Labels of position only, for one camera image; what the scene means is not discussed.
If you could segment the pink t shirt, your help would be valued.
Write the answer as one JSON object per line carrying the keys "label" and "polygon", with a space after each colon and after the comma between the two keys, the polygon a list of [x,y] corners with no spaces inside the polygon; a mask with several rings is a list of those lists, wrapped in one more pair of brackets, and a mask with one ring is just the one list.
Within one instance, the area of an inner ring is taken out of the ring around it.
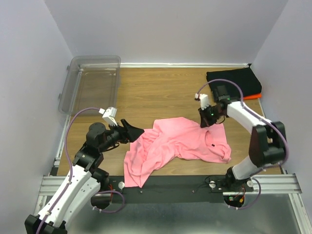
{"label": "pink t shirt", "polygon": [[124,158],[126,187],[143,187],[153,171],[174,158],[212,163],[231,161],[223,124],[201,128],[184,117],[157,119],[151,129],[130,144]]}

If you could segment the clear plastic bin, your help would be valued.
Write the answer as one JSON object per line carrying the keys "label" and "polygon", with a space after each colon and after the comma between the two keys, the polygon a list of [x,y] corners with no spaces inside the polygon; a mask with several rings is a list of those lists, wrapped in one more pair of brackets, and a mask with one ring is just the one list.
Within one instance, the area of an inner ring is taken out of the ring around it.
{"label": "clear plastic bin", "polygon": [[116,107],[120,64],[116,55],[74,57],[67,67],[58,110],[73,116],[89,107]]}

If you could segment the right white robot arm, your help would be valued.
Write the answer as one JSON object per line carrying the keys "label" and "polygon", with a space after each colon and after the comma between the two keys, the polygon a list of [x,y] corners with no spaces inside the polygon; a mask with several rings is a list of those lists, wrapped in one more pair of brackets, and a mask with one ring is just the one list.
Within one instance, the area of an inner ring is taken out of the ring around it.
{"label": "right white robot arm", "polygon": [[211,176],[212,190],[233,192],[250,183],[251,177],[267,168],[283,164],[289,156],[285,126],[272,122],[250,109],[243,100],[225,96],[211,105],[206,94],[195,94],[200,103],[202,128],[217,124],[221,117],[230,117],[243,126],[251,135],[248,156],[239,164],[230,167],[221,178]]}

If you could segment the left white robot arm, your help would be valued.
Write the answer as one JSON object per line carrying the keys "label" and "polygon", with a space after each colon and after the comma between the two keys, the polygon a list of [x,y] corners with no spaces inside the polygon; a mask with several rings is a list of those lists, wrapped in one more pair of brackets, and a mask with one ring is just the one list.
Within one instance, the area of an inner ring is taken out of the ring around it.
{"label": "left white robot arm", "polygon": [[119,144],[135,142],[144,130],[130,125],[125,119],[121,125],[103,123],[89,126],[86,141],[70,161],[68,175],[50,201],[38,212],[25,220],[28,234],[66,234],[77,214],[96,193],[110,194],[109,174],[100,169],[104,152]]}

